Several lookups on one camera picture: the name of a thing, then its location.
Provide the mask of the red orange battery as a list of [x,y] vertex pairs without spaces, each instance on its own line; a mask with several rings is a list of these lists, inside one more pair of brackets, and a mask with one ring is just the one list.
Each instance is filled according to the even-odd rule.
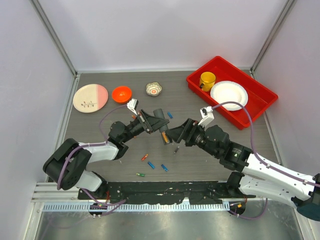
[[147,157],[148,157],[148,154],[144,155],[144,156],[141,158],[141,161],[144,161]]

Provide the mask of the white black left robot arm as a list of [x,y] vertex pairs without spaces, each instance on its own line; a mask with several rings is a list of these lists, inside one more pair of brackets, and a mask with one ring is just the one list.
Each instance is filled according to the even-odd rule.
[[169,122],[160,108],[152,115],[140,110],[129,124],[114,122],[103,142],[79,143],[68,138],[44,163],[42,170],[57,184],[57,189],[66,191],[76,187],[100,200],[107,194],[107,181],[98,173],[88,171],[87,165],[119,160],[128,150],[126,142],[143,132],[164,133]]

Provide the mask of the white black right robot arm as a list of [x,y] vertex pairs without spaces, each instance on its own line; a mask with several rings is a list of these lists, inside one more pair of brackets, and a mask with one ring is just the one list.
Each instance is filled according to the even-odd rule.
[[284,203],[302,216],[320,220],[320,176],[304,174],[272,162],[254,150],[233,142],[218,125],[205,128],[193,119],[166,130],[174,142],[197,146],[232,171],[226,193],[268,198]]

